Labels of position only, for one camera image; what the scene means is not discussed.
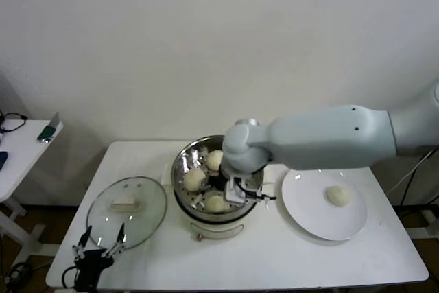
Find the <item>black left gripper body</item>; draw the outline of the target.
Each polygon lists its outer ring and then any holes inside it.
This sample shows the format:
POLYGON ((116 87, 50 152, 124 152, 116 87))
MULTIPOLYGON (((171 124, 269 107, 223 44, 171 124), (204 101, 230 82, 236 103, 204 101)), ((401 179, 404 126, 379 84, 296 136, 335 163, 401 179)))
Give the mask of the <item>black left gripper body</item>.
POLYGON ((84 258, 75 261, 78 276, 74 282, 75 289, 96 289, 102 272, 114 264, 113 256, 105 256, 104 249, 88 250, 84 258))

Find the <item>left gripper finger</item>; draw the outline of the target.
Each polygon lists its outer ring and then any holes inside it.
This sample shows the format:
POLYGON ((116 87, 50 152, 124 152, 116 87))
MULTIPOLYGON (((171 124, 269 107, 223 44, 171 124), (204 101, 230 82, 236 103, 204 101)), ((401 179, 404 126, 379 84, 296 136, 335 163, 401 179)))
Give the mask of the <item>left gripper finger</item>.
POLYGON ((72 245, 74 261, 79 261, 80 259, 85 258, 84 248, 90 237, 91 231, 92 231, 92 226, 90 225, 87 227, 86 231, 81 235, 79 242, 76 245, 72 245))
POLYGON ((117 234, 116 242, 102 254, 102 257, 110 259, 115 254, 121 253, 122 250, 124 249, 125 242, 126 242, 125 224, 123 223, 117 234))

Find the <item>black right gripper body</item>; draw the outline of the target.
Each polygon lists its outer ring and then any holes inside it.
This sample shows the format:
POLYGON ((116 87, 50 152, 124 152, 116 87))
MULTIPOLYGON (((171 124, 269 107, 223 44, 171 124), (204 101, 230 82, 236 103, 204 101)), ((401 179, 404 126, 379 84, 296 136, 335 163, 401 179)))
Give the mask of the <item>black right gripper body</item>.
POLYGON ((222 174, 218 175, 208 175, 206 177, 205 184, 210 184, 211 189, 209 191, 224 191, 226 187, 226 183, 228 182, 227 178, 224 177, 222 174))

